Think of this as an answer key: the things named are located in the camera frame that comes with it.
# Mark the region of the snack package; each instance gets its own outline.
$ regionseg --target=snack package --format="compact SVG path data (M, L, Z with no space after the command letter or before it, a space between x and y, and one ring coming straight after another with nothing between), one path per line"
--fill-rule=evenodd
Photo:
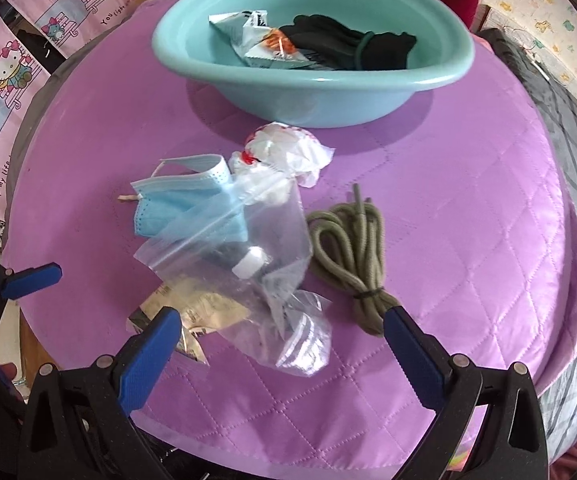
M249 315L249 310L241 303L204 290L199 280L179 276L172 283L160 285L128 320L141 332L163 306L173 307L182 319L182 335L176 350L204 364L208 362L197 338L227 328Z
M266 10L243 10L208 17L227 35L233 50L248 65L258 68L318 68L279 28L268 26Z

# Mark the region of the teal plastic basin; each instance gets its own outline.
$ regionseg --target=teal plastic basin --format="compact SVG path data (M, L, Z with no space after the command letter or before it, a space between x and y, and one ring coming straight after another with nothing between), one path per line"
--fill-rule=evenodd
M273 27L292 23L297 14L325 14L357 30L414 34L410 68L323 72L245 66L208 16L255 9L268 10ZM461 78L474 56L467 28L440 0L180 0L158 23L153 51L169 69L213 84L246 112L314 128L383 117L414 92Z

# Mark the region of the red and white object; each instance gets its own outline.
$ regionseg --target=red and white object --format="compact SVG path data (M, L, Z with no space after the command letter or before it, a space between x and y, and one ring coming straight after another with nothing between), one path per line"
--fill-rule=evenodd
M254 171L260 162L293 176L302 187L313 187L320 170L331 163L333 148L320 143L311 132L283 123L258 128L247 139L243 152L233 152L229 166L235 175Z

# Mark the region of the pink quilted fabric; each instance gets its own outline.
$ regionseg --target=pink quilted fabric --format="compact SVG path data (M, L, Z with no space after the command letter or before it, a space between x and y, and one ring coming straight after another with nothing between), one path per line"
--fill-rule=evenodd
M20 304L63 367L115 353L157 285L132 257L142 240L117 195L160 158L229 155L262 124L155 60L151 34L173 2L142 6L73 72L18 181L6 261L62 265L59 285ZM577 220L539 115L502 63L478 46L461 81L373 123L314 133L336 153L303 190L305 208L348 200L361 184L386 219L386 286L421 327L479 365L524 361L540 391L555 380L577 353ZM432 413L384 340L353 324L348 299L314 278L305 286L333 300L328 367L292 377L209 335L208 374L175 355L137 424L274 478L390 478Z

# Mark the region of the clear plastic bag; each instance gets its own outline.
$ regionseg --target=clear plastic bag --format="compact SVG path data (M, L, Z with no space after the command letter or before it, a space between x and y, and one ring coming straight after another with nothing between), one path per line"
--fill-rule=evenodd
M323 368L331 348L329 302L297 290L311 256L296 182L270 167L236 177L135 255L172 290L219 297L209 308L245 307L246 319L217 331L262 365L302 376Z

